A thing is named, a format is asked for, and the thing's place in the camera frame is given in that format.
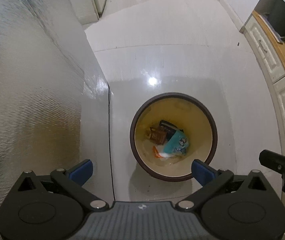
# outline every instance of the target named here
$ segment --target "door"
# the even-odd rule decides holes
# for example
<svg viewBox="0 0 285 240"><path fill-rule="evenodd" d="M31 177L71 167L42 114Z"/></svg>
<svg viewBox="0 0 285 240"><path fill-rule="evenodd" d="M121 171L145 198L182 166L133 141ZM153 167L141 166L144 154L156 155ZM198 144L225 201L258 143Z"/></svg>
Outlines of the door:
<svg viewBox="0 0 285 240"><path fill-rule="evenodd" d="M24 170L85 158L111 204L108 84L70 1L0 0L0 204Z"/></svg>

